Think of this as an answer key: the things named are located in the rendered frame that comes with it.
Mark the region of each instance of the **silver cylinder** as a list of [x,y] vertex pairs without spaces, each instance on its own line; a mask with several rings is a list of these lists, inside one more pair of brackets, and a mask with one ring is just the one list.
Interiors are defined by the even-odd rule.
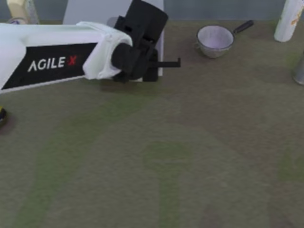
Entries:
[[298,83],[304,86],[304,53],[301,56],[300,61],[293,70],[293,79]]

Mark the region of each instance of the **white bottle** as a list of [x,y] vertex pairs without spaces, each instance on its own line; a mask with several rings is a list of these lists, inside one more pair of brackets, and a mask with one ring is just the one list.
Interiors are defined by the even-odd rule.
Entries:
[[33,0],[7,0],[12,18],[23,18],[27,24],[40,24]]
[[294,34],[295,27],[301,18],[304,0],[286,0],[284,9],[275,30],[275,40],[286,42]]

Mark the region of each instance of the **yellow and black object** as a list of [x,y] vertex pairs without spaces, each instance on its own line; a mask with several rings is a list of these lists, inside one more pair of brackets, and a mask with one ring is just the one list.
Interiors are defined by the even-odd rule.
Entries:
[[5,124],[6,117],[7,117],[7,112],[3,107],[0,106],[0,127]]

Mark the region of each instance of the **black panel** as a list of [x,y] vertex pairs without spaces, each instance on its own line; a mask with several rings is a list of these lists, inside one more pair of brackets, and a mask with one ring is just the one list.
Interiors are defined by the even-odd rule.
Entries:
[[27,47],[19,66],[2,89],[84,75],[83,64],[97,43]]

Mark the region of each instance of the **strainer handle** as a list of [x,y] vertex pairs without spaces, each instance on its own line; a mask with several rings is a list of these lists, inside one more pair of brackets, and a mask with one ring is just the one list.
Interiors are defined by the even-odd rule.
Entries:
[[237,27],[235,30],[233,30],[233,34],[238,34],[244,30],[246,30],[247,28],[251,27],[254,25],[254,22],[253,20],[249,20],[249,21],[246,21],[244,24],[240,25],[239,27]]

